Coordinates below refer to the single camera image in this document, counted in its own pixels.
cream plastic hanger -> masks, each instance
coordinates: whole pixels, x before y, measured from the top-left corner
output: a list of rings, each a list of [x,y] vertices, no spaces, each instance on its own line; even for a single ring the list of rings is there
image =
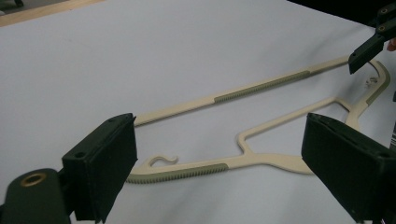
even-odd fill
[[[263,91],[265,89],[273,88],[281,84],[286,84],[292,81],[296,81],[302,78],[311,77],[319,74],[325,70],[329,70],[347,63],[348,57],[342,57],[326,63],[320,63],[314,66],[307,67],[305,69],[289,73],[279,77],[273,77],[265,79],[261,82],[256,82],[250,85],[246,85],[241,88],[225,91],[220,94],[210,95],[195,101],[187,102],[181,105],[171,106],[162,110],[147,113],[136,117],[135,127],[143,124],[153,122],[159,119],[164,119],[170,116],[181,114],[193,109],[197,109],[207,105],[213,105],[219,102],[234,99],[239,96],[248,95],[253,92]],[[290,172],[312,175],[311,170],[306,166],[300,156],[291,156],[284,154],[275,153],[255,153],[253,152],[247,143],[247,139],[258,133],[263,133],[269,129],[275,128],[283,123],[289,122],[293,119],[297,119],[302,115],[309,112],[315,111],[326,105],[339,104],[345,110],[348,111],[346,118],[346,125],[358,130],[359,122],[358,118],[363,111],[375,100],[375,98],[388,86],[390,82],[389,73],[387,69],[378,61],[371,60],[370,64],[374,67],[378,73],[378,77],[370,78],[370,81],[374,83],[374,86],[368,90],[359,101],[350,105],[345,100],[331,97],[325,100],[319,101],[315,104],[306,106],[297,111],[289,113],[288,115],[282,116],[278,119],[273,119],[269,122],[265,122],[259,126],[246,130],[238,134],[238,145],[242,149],[242,155],[227,157],[221,159],[215,159],[211,161],[198,161],[183,164],[176,164],[178,157],[169,159],[163,155],[156,155],[146,160],[139,167],[134,167],[132,172],[127,178],[128,183],[133,184],[147,184],[156,183],[173,179],[180,179],[196,175],[207,175],[216,172],[222,172],[229,169],[235,169],[239,167],[247,167],[256,164],[268,164],[280,169],[284,169]],[[171,165],[153,167],[152,165],[158,161],[168,161]]]

